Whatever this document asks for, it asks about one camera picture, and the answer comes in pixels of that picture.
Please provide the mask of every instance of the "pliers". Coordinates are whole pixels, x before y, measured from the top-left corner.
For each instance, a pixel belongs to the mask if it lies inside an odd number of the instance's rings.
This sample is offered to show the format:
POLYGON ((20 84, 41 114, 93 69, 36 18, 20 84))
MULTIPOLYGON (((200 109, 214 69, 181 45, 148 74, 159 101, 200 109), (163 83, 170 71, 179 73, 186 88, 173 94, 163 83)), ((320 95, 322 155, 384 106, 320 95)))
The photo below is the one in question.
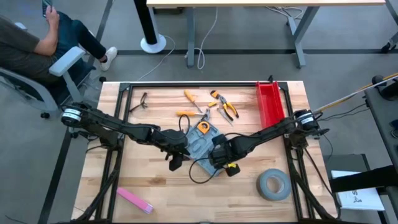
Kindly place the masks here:
POLYGON ((218 92, 217 92, 216 90, 211 91, 210 94, 212 95, 212 97, 214 97, 214 98, 216 98, 216 99, 220 99, 220 101, 221 101, 222 104, 223 104, 224 112, 225 112, 225 114, 227 115, 227 117, 228 117, 231 121, 233 121, 234 119, 232 118, 231 115, 229 115, 229 113, 228 113, 228 111, 227 111, 227 108, 231 108, 231 110, 232 110, 232 112, 235 114, 235 116, 236 116, 237 118, 239 118, 238 111, 236 111, 235 107, 234 107, 231 103, 229 103, 229 102, 226 101, 225 97, 223 97, 223 96, 221 96, 220 94, 218 94, 218 92))

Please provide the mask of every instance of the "wooden tabletop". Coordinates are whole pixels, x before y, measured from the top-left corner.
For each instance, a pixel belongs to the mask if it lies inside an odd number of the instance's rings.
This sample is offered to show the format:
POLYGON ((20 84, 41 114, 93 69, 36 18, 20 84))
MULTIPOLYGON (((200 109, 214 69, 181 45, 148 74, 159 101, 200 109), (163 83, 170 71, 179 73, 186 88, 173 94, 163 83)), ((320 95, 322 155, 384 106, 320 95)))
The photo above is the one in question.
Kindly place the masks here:
POLYGON ((147 0, 149 7, 366 6, 385 0, 147 0))
MULTIPOLYGON (((308 109, 308 101, 303 82, 288 82, 290 98, 294 110, 308 109)), ((119 83, 104 83, 98 108, 104 113, 113 114, 119 83)), ((254 87, 197 87, 189 88, 197 96, 198 105, 206 109, 214 98, 210 91, 217 89, 239 113, 234 126, 221 117, 216 108, 211 109, 210 123, 222 133, 238 132, 251 134, 261 130, 257 107, 256 89, 254 87)), ((129 117, 130 123, 149 123, 159 125, 162 129, 178 129, 177 110, 195 110, 183 94, 184 88, 135 88, 131 107, 139 104, 144 92, 148 93, 148 108, 136 109, 129 117)), ((281 92, 285 114, 285 99, 281 92)), ((191 118, 195 124, 200 117, 191 118)), ((308 140, 307 148, 314 158, 323 178, 327 180, 325 165, 318 141, 308 140)), ((75 209, 72 218, 82 214, 92 202, 100 189, 106 150, 95 149, 86 155, 81 173, 75 209)), ((223 171, 219 176, 206 184, 195 184, 188 177, 191 161, 174 172, 169 171, 169 162, 164 160, 164 152, 154 146, 143 146, 126 138, 119 178, 119 186, 125 188, 154 206, 148 215, 120 196, 116 196, 114 222, 294 222, 297 221, 292 194, 282 201, 271 202, 261 198, 256 190, 256 178, 270 168, 289 173, 282 137, 261 144, 246 158, 238 161, 241 172, 228 177, 223 171)), ((319 202, 333 216, 336 216, 335 204, 326 188, 322 186, 319 176, 304 156, 310 189, 319 202)), ((192 170, 197 180, 208 178, 201 167, 192 170)), ((302 208, 307 214, 303 194, 300 191, 302 208)), ((107 211, 108 197, 104 203, 107 211)))

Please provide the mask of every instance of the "hand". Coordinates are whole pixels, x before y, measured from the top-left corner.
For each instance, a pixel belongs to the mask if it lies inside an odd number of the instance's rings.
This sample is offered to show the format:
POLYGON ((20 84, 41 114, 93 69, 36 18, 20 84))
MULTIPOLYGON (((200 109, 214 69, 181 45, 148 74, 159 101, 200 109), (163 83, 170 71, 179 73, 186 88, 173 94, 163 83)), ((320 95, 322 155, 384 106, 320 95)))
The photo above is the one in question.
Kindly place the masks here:
POLYGON ((47 9, 45 11, 45 18, 49 23, 50 27, 58 29, 60 15, 58 15, 57 11, 55 10, 55 7, 51 8, 51 6, 47 6, 47 9))

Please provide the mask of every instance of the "pink eraser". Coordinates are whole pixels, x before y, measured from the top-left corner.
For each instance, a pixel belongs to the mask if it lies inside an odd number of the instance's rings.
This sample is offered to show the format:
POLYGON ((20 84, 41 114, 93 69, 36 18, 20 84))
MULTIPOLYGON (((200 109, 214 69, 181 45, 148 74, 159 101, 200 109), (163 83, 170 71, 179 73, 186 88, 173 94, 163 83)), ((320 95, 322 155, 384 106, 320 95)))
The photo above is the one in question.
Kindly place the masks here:
POLYGON ((141 208, 146 214, 150 214, 153 211, 153 206, 143 199, 135 196, 124 188, 118 187, 117 193, 124 197, 129 202, 133 203, 137 207, 141 208))

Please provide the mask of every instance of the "office chair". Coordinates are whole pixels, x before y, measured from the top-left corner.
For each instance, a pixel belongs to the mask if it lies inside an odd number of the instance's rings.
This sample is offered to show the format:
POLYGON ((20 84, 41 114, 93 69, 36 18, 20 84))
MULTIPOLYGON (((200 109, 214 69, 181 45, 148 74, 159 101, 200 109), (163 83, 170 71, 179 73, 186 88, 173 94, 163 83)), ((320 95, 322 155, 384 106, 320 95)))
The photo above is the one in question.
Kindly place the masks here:
MULTIPOLYGON (((25 26, 19 22, 16 23, 21 29, 26 30, 25 26)), ((45 86, 35 80, 6 70, 0 67, 0 84, 7 88, 16 98, 19 98, 24 103, 33 106, 43 113, 41 118, 49 118, 50 113, 57 112, 60 105, 64 104, 70 98, 75 102, 83 101, 83 95, 86 90, 85 87, 92 86, 90 72, 95 67, 86 67, 83 72, 69 74, 68 70, 75 63, 85 63, 81 57, 85 51, 79 47, 73 47, 64 56, 57 60, 50 68, 49 72, 57 77, 63 77, 59 82, 45 86)), ((105 77, 99 78, 100 82, 105 82, 105 77)))

